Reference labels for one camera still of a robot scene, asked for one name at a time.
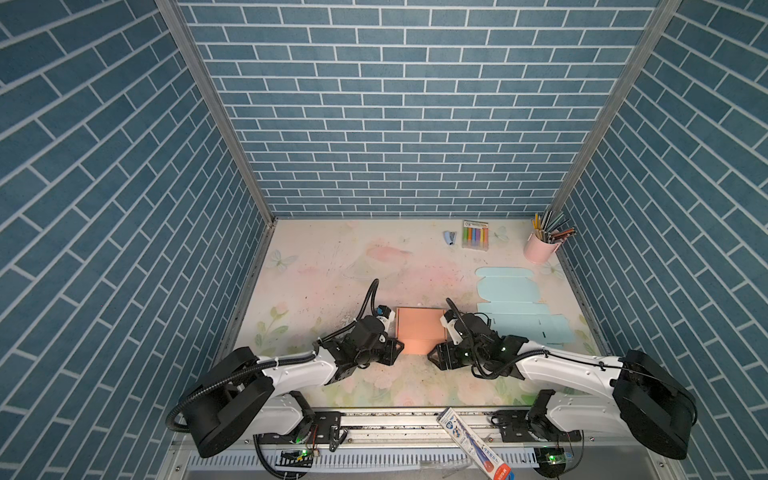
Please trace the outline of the pink cardboard box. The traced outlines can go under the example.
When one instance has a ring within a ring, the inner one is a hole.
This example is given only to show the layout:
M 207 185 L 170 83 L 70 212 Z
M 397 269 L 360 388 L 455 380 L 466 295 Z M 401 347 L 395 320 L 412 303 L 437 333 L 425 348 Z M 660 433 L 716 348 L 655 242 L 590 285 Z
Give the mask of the pink cardboard box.
M 435 308 L 398 307 L 396 338 L 404 344 L 404 355 L 426 356 L 447 339 L 441 323 L 444 311 Z

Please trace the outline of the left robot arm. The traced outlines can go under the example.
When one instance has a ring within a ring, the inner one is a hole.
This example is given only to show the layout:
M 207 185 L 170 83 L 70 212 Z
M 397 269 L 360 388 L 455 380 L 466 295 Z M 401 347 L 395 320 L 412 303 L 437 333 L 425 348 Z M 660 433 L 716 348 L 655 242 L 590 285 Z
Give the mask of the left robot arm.
M 215 456 L 246 434 L 301 443 L 318 420 L 302 392 L 341 382 L 374 363 L 391 366 L 404 349 L 390 336 L 394 312 L 376 302 L 372 281 L 355 318 L 301 354 L 261 359 L 240 347 L 181 395 L 165 426 L 192 437 L 198 454 Z

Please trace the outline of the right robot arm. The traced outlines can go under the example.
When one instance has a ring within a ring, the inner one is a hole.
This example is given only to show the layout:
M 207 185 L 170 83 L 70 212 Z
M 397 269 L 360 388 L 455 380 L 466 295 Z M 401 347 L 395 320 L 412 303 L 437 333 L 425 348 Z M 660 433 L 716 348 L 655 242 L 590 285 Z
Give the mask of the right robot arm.
M 696 400 L 648 354 L 586 355 L 500 335 L 486 315 L 462 313 L 454 304 L 441 323 L 449 338 L 427 355 L 438 369 L 468 368 L 481 380 L 515 378 L 539 385 L 525 417 L 534 438 L 614 433 L 666 458 L 687 457 L 698 421 Z

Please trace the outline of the light blue cardboard box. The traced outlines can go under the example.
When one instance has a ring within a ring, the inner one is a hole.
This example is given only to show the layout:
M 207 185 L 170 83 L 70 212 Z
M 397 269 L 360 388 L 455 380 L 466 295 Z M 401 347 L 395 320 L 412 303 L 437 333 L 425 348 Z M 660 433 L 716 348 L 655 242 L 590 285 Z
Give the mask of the light blue cardboard box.
M 541 299 L 533 272 L 525 268 L 483 267 L 476 270 L 477 312 L 491 319 L 500 335 L 525 337 L 542 345 L 562 347 L 575 337 L 567 318 L 553 314 Z

